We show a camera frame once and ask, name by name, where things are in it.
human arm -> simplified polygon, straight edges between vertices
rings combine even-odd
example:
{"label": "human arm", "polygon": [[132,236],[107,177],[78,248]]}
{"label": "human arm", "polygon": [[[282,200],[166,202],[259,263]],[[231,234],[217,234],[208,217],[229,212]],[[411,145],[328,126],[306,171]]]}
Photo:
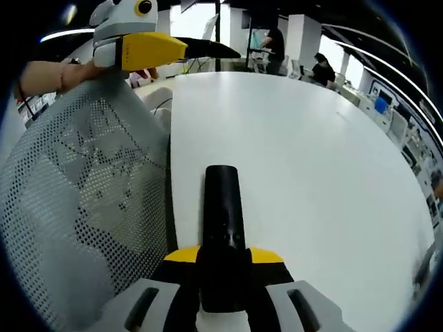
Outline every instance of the human arm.
{"label": "human arm", "polygon": [[319,71],[319,69],[321,69],[320,65],[316,64],[312,69],[312,74],[309,74],[308,77],[313,78],[316,75],[316,73]]}
{"label": "human arm", "polygon": [[91,80],[102,71],[93,61],[86,64],[67,64],[66,62],[29,62],[19,78],[14,94],[16,98],[41,95],[54,91],[66,92],[85,80]]}
{"label": "human arm", "polygon": [[151,78],[153,80],[158,80],[159,79],[159,72],[157,71],[157,68],[148,68],[147,70],[149,72],[149,74],[151,75]]}
{"label": "human arm", "polygon": [[262,40],[262,43],[260,44],[260,48],[266,48],[267,46],[269,46],[272,43],[272,38],[270,38],[269,36],[264,38]]}
{"label": "human arm", "polygon": [[335,82],[335,72],[334,72],[334,69],[332,69],[331,66],[329,67],[329,74],[328,74],[327,80],[332,82],[332,83]]}

ceiling light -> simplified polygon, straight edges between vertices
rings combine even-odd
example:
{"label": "ceiling light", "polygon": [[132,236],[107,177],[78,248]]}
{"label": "ceiling light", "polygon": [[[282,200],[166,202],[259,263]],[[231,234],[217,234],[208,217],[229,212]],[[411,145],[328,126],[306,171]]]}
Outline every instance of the ceiling light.
{"label": "ceiling light", "polygon": [[398,86],[396,86],[394,83],[392,83],[390,80],[388,80],[386,77],[378,74],[378,72],[373,71],[371,68],[368,68],[367,66],[363,66],[364,69],[366,69],[367,71],[369,71],[370,73],[380,77],[383,81],[385,81],[386,83],[388,83],[389,85],[391,85],[392,88],[394,88],[404,99],[406,99],[411,105],[414,106],[414,108],[422,115],[423,119],[425,120],[425,122],[427,123],[427,125],[429,126],[429,128],[431,128],[431,131],[434,133],[435,137],[437,138],[438,142],[440,143],[440,147],[443,147],[443,141],[440,138],[440,135],[438,134],[437,130],[435,129],[435,127],[433,126],[432,122],[428,119],[428,116],[423,112],[423,110],[421,108],[419,108],[419,106],[417,104],[415,104],[409,97],[408,95],[406,95],[402,90],[400,90],[400,88]]}
{"label": "ceiling light", "polygon": [[404,75],[401,71],[399,71],[397,68],[395,68],[394,66],[390,65],[389,63],[387,63],[385,60],[380,59],[379,57],[373,55],[372,53],[369,53],[365,50],[362,50],[361,48],[358,48],[356,46],[353,45],[349,45],[346,43],[343,43],[341,41],[336,41],[334,40],[334,42],[338,45],[342,45],[344,47],[348,47],[348,48],[352,48],[353,50],[357,50],[360,53],[363,53],[369,57],[371,57],[372,59],[376,59],[378,62],[381,62],[382,64],[384,64],[385,66],[387,66],[389,69],[392,69],[394,72],[396,72],[397,74],[399,74],[400,76],[402,76],[410,85],[412,85],[425,99],[425,101],[427,101],[430,106],[434,109],[434,111],[437,113],[437,116],[440,118],[440,120],[443,122],[443,118],[442,115],[440,114],[440,112],[438,111],[437,107],[434,105],[434,103],[431,101],[431,99],[427,96],[427,94],[425,94],[425,92],[423,92],[418,85],[416,85],[416,83],[414,83],[413,81],[411,81],[409,79],[409,77],[407,77],[406,75]]}
{"label": "ceiling light", "polygon": [[50,35],[47,35],[40,39],[40,42],[45,42],[46,40],[50,40],[57,37],[67,36],[67,35],[76,35],[78,33],[93,33],[94,29],[88,28],[88,29],[75,29],[75,30],[67,30],[67,31],[60,31],[59,33],[51,33]]}
{"label": "ceiling light", "polygon": [[72,22],[75,14],[77,14],[77,6],[76,5],[68,5],[63,12],[63,21],[66,25],[69,25]]}

monitor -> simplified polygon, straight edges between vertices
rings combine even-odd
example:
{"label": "monitor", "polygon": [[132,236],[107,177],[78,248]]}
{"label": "monitor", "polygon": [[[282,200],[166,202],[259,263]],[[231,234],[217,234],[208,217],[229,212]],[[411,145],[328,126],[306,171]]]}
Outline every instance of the monitor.
{"label": "monitor", "polygon": [[252,29],[264,29],[269,30],[278,26],[278,13],[277,12],[251,12],[250,10],[243,10],[242,13],[242,29],[249,29],[251,25],[252,16]]}
{"label": "monitor", "polygon": [[384,92],[383,90],[380,89],[379,92],[379,97],[383,98],[385,100],[385,102],[388,103],[388,105],[391,105],[392,103],[392,97],[390,97],[386,92]]}
{"label": "monitor", "polygon": [[404,117],[406,119],[406,121],[409,122],[410,117],[412,115],[410,114],[410,111],[402,103],[399,103],[399,106],[397,106],[397,112],[399,112],[399,114],[402,117]]}

white wall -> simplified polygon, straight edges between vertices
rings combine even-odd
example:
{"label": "white wall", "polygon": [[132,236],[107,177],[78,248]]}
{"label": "white wall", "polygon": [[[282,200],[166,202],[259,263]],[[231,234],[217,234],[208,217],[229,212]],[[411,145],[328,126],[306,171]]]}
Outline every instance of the white wall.
{"label": "white wall", "polygon": [[356,88],[360,86],[361,83],[361,78],[364,72],[363,64],[355,56],[345,53],[345,56],[346,55],[348,56],[348,65],[345,76],[346,79],[352,83],[352,86]]}
{"label": "white wall", "polygon": [[321,24],[306,15],[290,15],[287,28],[286,54],[300,65],[311,69],[320,48]]}
{"label": "white wall", "polygon": [[171,34],[170,11],[162,10],[159,12],[159,20],[157,21],[157,31],[161,33]]}
{"label": "white wall", "polygon": [[[175,37],[190,37],[210,39],[215,41],[215,6],[213,3],[198,3],[184,13],[180,6],[172,6],[170,11],[171,35]],[[220,8],[220,42],[230,44],[230,6],[222,4]],[[210,35],[206,29],[211,27]]]}
{"label": "white wall", "polygon": [[302,48],[300,52],[300,63],[307,68],[313,68],[317,61],[314,55],[320,48],[321,24],[304,15]]}
{"label": "white wall", "polygon": [[368,94],[371,88],[371,83],[374,80],[373,76],[369,71],[363,70],[363,75],[361,76],[359,91]]}
{"label": "white wall", "polygon": [[349,53],[343,54],[343,61],[341,62],[341,68],[340,68],[340,74],[345,76],[346,75],[346,70],[347,70],[347,65],[349,64]]}
{"label": "white wall", "polygon": [[302,48],[303,15],[290,15],[287,30],[286,54],[289,59],[299,60]]}
{"label": "white wall", "polygon": [[230,47],[241,55],[246,55],[249,29],[242,29],[243,9],[230,9]]}

cable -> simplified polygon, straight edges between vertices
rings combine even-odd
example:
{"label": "cable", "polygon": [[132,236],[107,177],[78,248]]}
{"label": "cable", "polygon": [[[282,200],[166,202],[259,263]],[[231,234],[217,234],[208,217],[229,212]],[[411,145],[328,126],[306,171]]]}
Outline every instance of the cable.
{"label": "cable", "polygon": [[29,106],[29,104],[28,104],[28,101],[27,101],[26,98],[25,98],[25,94],[24,94],[24,92],[23,92],[23,89],[21,88],[20,80],[18,81],[17,88],[18,88],[18,90],[19,90],[20,97],[23,99],[23,101],[24,101],[26,107],[28,107],[28,110],[29,110],[29,113],[30,113],[30,115],[31,115],[31,118],[33,119],[33,121],[35,121],[35,119],[36,119],[37,117],[35,116],[33,110],[30,109],[30,106]]}
{"label": "cable", "polygon": [[172,100],[172,97],[171,97],[171,98],[168,98],[167,100],[165,100],[164,102],[162,102],[160,105],[158,105],[158,106],[155,108],[154,115],[157,114],[157,109],[159,109],[162,105],[164,105],[166,102],[169,102],[170,100]]}
{"label": "cable", "polygon": [[208,62],[210,59],[214,59],[213,57],[209,57],[208,59],[206,59],[205,60],[205,62],[203,63],[203,64],[200,64],[200,62],[199,62],[199,68],[197,69],[197,72],[198,73],[200,73],[201,71],[201,67],[206,63],[206,62]]}
{"label": "cable", "polygon": [[194,61],[191,63],[191,65],[188,68],[188,71],[185,72],[185,75],[189,74],[189,71],[191,70],[192,66],[194,66],[194,63],[197,61],[197,58],[194,59]]}

